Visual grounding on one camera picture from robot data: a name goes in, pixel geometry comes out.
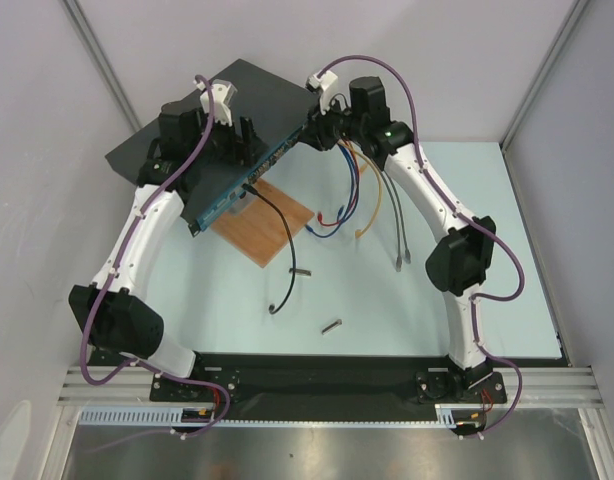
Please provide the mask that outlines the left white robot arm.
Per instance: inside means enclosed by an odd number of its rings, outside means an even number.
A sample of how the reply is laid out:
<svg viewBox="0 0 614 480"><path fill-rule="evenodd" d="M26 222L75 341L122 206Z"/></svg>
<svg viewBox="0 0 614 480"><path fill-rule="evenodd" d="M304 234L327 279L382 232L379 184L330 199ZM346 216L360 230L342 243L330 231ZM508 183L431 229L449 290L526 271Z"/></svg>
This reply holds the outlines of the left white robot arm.
<svg viewBox="0 0 614 480"><path fill-rule="evenodd" d="M88 383L111 379L88 371L87 350L96 347L120 355L124 366L173 377L172 388L186 400L204 394L207 376L195 368L197 354L166 332L162 316L147 304L147 287L175 221L184 219L194 233L204 230L204 217L240 193L277 143L265 115L252 106L184 99L164 105L156 119L107 154L112 169L136 190L107 260L68 297L82 332L79 366Z"/></svg>

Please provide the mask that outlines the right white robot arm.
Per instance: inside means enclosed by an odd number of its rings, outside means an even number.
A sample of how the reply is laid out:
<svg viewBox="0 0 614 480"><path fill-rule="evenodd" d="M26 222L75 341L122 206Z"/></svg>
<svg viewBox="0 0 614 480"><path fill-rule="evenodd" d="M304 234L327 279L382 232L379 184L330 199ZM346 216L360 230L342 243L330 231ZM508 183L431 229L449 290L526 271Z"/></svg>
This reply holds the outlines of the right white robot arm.
<svg viewBox="0 0 614 480"><path fill-rule="evenodd" d="M447 377L450 395L468 402L480 394L492 366L473 333L469 300L480 291L491 265L496 225L462 209L435 169L415 144L411 128L394 121L381 80L359 77L349 85L350 104L341 107L334 97L338 78L328 71L313 74L306 87L318 97L308 115L302 142L324 151L340 140L351 141L395 181L423 215L436 246L425 262L426 274L445 302L449 325Z"/></svg>

